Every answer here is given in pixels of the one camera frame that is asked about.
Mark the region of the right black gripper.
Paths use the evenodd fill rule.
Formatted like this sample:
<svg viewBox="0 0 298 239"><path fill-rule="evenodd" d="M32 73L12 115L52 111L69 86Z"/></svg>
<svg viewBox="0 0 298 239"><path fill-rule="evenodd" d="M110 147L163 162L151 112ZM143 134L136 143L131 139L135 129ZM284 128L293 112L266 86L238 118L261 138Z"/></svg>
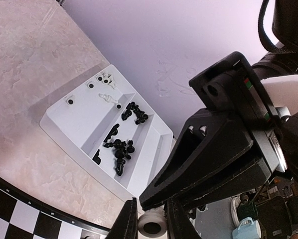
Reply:
<svg viewBox="0 0 298 239"><path fill-rule="evenodd" d="M139 197L143 209L191 195L194 187L247 152L253 141L271 172L288 168L280 145L281 118L242 53L227 55L189 85L216 111L200 109L187 119L165 165Z"/></svg>

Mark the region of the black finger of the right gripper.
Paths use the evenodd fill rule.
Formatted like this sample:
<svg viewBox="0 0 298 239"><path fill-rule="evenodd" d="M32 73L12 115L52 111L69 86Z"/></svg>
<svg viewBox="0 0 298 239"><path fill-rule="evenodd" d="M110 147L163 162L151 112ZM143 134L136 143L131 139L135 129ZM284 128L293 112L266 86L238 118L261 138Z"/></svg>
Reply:
<svg viewBox="0 0 298 239"><path fill-rule="evenodd" d="M237 160L208 180L186 192L172 196L185 210L245 193L260 187L270 178L264 159Z"/></svg>

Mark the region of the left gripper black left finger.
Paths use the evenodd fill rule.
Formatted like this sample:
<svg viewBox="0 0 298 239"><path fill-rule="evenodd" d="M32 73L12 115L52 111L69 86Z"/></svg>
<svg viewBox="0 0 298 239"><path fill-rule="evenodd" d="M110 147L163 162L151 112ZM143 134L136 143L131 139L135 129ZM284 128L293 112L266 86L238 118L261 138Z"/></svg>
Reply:
<svg viewBox="0 0 298 239"><path fill-rule="evenodd" d="M137 199L127 200L117 216L106 239L138 238L138 204Z"/></svg>

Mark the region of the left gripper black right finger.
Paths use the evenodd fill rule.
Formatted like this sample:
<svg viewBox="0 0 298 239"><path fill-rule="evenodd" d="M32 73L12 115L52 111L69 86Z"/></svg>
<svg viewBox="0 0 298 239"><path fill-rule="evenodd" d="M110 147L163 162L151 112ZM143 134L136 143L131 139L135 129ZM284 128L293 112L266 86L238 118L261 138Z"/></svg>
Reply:
<svg viewBox="0 0 298 239"><path fill-rule="evenodd" d="M200 239L179 201L168 199L165 207L168 239Z"/></svg>

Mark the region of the white chess knight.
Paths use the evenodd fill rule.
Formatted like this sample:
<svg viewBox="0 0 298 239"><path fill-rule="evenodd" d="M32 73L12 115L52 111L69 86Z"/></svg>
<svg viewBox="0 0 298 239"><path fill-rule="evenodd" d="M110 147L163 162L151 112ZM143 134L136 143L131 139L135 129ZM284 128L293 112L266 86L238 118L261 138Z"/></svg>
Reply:
<svg viewBox="0 0 298 239"><path fill-rule="evenodd" d="M138 231L145 237L158 238L167 231L167 221L162 207L145 211L138 219Z"/></svg>

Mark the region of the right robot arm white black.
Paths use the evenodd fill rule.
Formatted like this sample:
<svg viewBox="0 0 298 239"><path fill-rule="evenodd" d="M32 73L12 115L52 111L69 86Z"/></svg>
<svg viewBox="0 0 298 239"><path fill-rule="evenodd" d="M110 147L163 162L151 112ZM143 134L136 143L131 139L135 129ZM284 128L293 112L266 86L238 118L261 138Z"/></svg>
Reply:
<svg viewBox="0 0 298 239"><path fill-rule="evenodd" d="M272 32L258 35L266 55L250 64L235 51L197 74L190 87L204 103L187 119L165 165L140 195L144 211L176 199L186 210L238 195L287 171L281 141L288 117L265 89L266 79L298 76L298 0L275 2Z"/></svg>

